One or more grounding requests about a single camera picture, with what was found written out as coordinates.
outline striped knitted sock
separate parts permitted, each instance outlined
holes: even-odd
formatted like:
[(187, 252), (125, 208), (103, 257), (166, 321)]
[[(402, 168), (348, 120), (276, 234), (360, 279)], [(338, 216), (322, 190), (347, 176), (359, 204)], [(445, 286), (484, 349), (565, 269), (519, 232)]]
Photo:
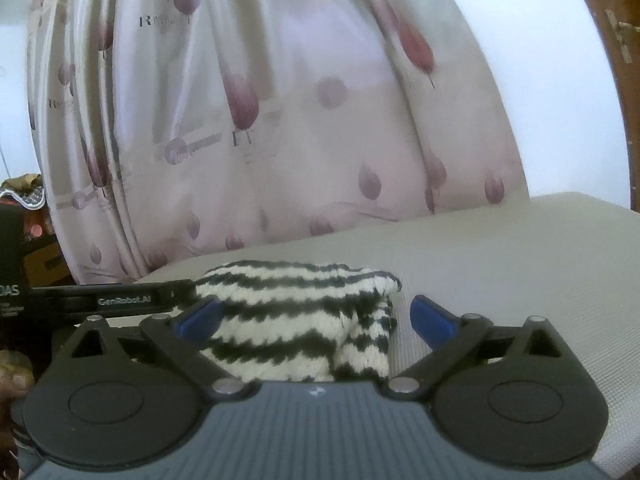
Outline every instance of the striped knitted sock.
[(396, 326), (392, 274), (346, 265), (241, 261), (196, 282), (225, 317), (203, 354), (243, 381), (381, 380)]

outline wooden door frame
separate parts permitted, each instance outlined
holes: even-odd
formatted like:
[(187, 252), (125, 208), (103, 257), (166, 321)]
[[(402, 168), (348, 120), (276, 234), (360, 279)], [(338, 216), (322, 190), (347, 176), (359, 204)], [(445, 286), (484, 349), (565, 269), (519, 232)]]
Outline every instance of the wooden door frame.
[(640, 25), (640, 0), (585, 2), (600, 31), (618, 88), (628, 144), (631, 207), (640, 211), (640, 33), (618, 26), (618, 22)]

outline curtain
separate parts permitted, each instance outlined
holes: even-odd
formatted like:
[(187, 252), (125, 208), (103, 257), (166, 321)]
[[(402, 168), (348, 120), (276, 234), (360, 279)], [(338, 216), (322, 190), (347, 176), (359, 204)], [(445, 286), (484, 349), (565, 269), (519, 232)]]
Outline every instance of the curtain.
[(28, 102), (78, 283), (526, 194), (453, 0), (34, 0)]

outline screw head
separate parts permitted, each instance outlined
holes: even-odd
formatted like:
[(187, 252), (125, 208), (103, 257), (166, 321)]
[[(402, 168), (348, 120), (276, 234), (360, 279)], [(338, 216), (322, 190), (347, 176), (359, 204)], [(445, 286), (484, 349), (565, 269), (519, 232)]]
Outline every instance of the screw head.
[(389, 381), (388, 386), (396, 394), (412, 394), (420, 388), (420, 383), (412, 377), (394, 377)]
[(220, 395), (235, 395), (244, 390), (244, 383), (235, 377), (225, 377), (213, 383), (213, 391)]

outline gray fabric surface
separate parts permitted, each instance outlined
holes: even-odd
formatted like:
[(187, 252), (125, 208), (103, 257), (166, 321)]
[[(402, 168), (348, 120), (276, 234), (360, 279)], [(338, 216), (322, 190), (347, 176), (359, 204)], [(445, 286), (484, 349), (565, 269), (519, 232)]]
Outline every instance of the gray fabric surface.
[(496, 324), (548, 317), (609, 403), (595, 457), (610, 475), (640, 462), (640, 216), (580, 194), (514, 200), (417, 221), (185, 260), (146, 282), (197, 278), (239, 259), (340, 262), (389, 270), (399, 329), (392, 374), (426, 355), (408, 306), (425, 294), (455, 314)]

